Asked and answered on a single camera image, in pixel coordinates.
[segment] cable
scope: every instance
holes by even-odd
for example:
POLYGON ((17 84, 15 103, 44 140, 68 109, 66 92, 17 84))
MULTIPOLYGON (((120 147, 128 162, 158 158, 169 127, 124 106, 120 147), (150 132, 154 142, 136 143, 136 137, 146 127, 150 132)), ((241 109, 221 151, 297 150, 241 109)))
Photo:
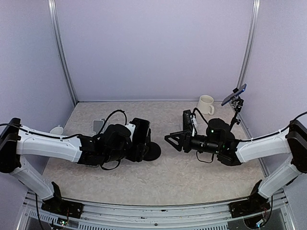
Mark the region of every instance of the cable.
POLYGON ((121 109, 115 110, 115 111, 111 112, 109 116, 107 116, 107 118, 106 118, 104 124, 102 125, 101 129, 99 130, 99 132, 98 132, 94 137, 97 137, 97 136, 102 132, 102 130, 104 130, 104 127, 106 126, 106 122, 108 121, 108 119, 110 119, 110 117, 111 117, 113 114, 117 113, 117 112, 120 112, 120 113, 123 113, 123 114, 124 114, 124 116, 125 116, 125 125, 127 125, 127 116, 126 116, 125 111, 123 111, 123 110, 121 110, 121 109))
POLYGON ((41 133, 36 133, 36 132, 33 132, 33 131, 29 131, 29 130, 21 128, 21 127, 19 127, 17 125, 13 125, 13 124, 3 123, 3 124, 0 124, 0 126, 11 126, 11 127, 17 128, 17 129, 19 129, 19 130, 21 130, 21 131, 23 131, 25 133, 34 134, 34 135, 37 135, 37 136, 46 137, 46 138, 52 138, 52 139, 63 139, 63 140, 65 140, 65 139, 70 139, 70 138, 82 135, 82 134, 78 133, 78 134, 74 134, 74 135, 71 135, 71 136, 60 138, 60 137, 56 137, 56 136, 51 136, 51 135, 46 135, 46 134, 41 134, 41 133))
POLYGON ((37 204, 37 194, 36 193, 35 193, 35 201, 36 201, 36 212, 37 212, 37 218, 38 218, 39 225, 42 228, 42 230, 45 230, 43 225, 42 225, 42 222, 40 221, 40 217, 39 217, 38 204, 37 204))
POLYGON ((201 112, 198 108, 193 109, 192 115, 195 115, 195 111, 197 111, 200 114, 201 118, 206 122, 206 124, 208 124, 208 121, 206 120, 206 118, 203 117, 203 115, 201 114, 201 112))
POLYGON ((118 160, 117 162, 118 162, 117 165, 114 168, 112 168, 112 169, 107 169, 105 167, 102 167, 102 164, 100 165, 100 168, 105 170, 105 171, 110 171, 110 170, 116 169, 120 165, 120 160, 118 160))
POLYGON ((12 126, 14 128, 20 129, 23 132, 28 132, 28 130, 25 130, 25 129, 23 129, 23 128, 17 126, 17 125, 13 125, 13 124, 3 123, 3 124, 0 124, 0 126, 12 126))
POLYGON ((270 210, 270 213, 269 213, 269 217, 266 219, 266 221, 260 226, 260 227, 263 227, 264 225, 266 225, 272 215, 272 212, 273 212, 273 196, 271 197, 271 210, 270 210))
MULTIPOLYGON (((304 115, 306 115, 306 114, 307 114, 307 111, 301 113, 301 114, 298 115, 298 116, 296 116, 292 121, 290 121, 290 123, 289 123, 285 128, 283 128, 283 129, 281 130, 281 132, 284 132, 287 128, 290 127, 290 125, 291 125, 294 121, 296 121, 298 118, 300 118, 301 116, 304 116, 304 115)), ((250 142, 250 141, 252 141, 252 140, 253 140, 253 141, 261 140, 261 139, 264 139, 264 138, 272 137, 272 136, 274 136, 274 135, 276 135, 276 134, 279 134, 279 132, 271 133, 271 134, 268 134, 268 135, 265 135, 265 136, 262 136, 262 137, 258 137, 258 138, 247 139, 247 140, 239 140, 239 142, 250 142)))
POLYGON ((197 157, 197 159, 200 161, 200 162, 204 162, 204 163, 207 163, 207 164, 211 164, 212 162, 213 162, 213 160, 214 160, 214 154, 212 154, 212 157, 211 157, 211 161, 210 162, 208 162, 208 161, 201 161, 199 158, 198 158, 198 151, 196 151, 196 157, 197 157))

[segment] phone mount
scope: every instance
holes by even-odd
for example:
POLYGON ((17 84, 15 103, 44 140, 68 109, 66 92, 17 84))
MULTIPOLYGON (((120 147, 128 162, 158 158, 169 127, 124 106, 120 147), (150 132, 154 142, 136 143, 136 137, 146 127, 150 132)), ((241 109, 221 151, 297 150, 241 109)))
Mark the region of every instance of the phone mount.
POLYGON ((244 100, 242 98, 240 98, 240 94, 243 93, 246 89, 246 84, 242 85, 239 89, 235 88, 233 90, 233 93, 229 96, 227 96, 223 102, 222 102, 222 106, 224 106, 225 104, 227 104, 228 102, 231 103, 231 105, 234 107, 235 110, 235 115, 234 117, 231 119, 230 122, 230 131, 233 128, 234 124, 239 125, 241 123, 240 119, 237 119, 237 115, 241 112, 242 106, 243 106, 243 102, 244 100))

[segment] beige tabletop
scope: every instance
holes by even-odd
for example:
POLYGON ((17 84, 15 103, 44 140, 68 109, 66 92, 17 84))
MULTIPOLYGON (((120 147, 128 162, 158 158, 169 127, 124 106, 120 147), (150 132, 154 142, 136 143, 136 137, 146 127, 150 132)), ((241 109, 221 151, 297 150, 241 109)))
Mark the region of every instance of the beige tabletop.
MULTIPOLYGON (((164 136, 181 131, 182 112, 193 109, 197 102, 112 102, 79 103, 71 114, 64 134, 82 133, 92 136, 94 119, 106 118, 112 111, 126 111, 128 121, 138 117, 149 120, 152 141, 161 147, 161 157, 151 162, 122 160, 112 171, 90 168, 69 161, 50 158, 44 176, 61 189, 63 197, 85 201, 122 205, 183 205, 240 198, 250 194, 257 181, 263 179, 258 160, 240 166, 225 166, 217 159, 212 164, 199 162, 196 152, 178 152, 164 136)), ((214 103, 215 114, 207 119, 221 118, 230 123, 234 114, 230 105, 214 103)), ((206 124, 198 116, 199 134, 206 124)), ((116 114, 110 123, 124 123, 122 114, 116 114)), ((246 138, 241 126, 234 126, 236 138, 246 138)), ((201 160, 211 155, 202 153, 201 160)), ((115 162, 105 164, 112 168, 115 162)))

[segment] mug handle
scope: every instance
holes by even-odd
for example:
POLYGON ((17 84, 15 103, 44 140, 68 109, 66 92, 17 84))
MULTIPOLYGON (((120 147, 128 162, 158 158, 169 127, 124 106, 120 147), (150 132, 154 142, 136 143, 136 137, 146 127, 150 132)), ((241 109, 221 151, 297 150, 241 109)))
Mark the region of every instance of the mug handle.
POLYGON ((213 105, 209 105, 211 107, 211 112, 209 112, 209 115, 213 115, 214 114, 214 106, 213 105))

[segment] white cup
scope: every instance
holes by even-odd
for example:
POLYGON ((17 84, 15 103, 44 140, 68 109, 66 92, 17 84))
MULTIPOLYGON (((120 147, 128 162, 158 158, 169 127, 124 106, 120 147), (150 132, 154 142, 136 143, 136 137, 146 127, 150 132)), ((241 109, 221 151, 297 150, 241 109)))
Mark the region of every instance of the white cup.
POLYGON ((56 134, 56 135, 62 135, 64 132, 64 129, 61 127, 61 126, 57 126, 57 127, 54 127, 50 133, 51 134, 56 134))
POLYGON ((212 105, 214 102, 214 99, 211 96, 203 95, 200 97, 200 100, 198 101, 197 108, 200 110, 202 114, 214 114, 214 106, 212 105))

